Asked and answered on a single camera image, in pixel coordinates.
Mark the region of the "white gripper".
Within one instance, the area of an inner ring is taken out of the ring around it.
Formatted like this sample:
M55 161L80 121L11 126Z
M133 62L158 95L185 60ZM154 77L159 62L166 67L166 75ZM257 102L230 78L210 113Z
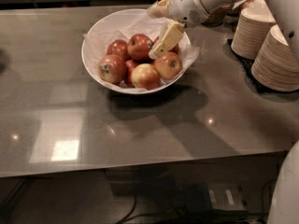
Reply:
M172 17L175 20L161 30L159 39L149 51L152 60L162 57L178 44L184 35L185 26L198 26L209 16L202 0L160 0L151 5L147 13L151 18Z

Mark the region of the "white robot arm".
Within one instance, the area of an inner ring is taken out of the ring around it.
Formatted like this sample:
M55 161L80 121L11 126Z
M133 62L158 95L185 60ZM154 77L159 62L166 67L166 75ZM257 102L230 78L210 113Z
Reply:
M248 0L161 0L148 9L152 18L173 22L161 31L149 52L158 59L182 38L185 28L214 23L226 8L234 9ZM299 0L267 0L267 16L276 24L267 33L251 67L253 77L274 91L297 86L299 73L291 70L299 57ZM289 151L279 171L268 224L299 224L299 143Z

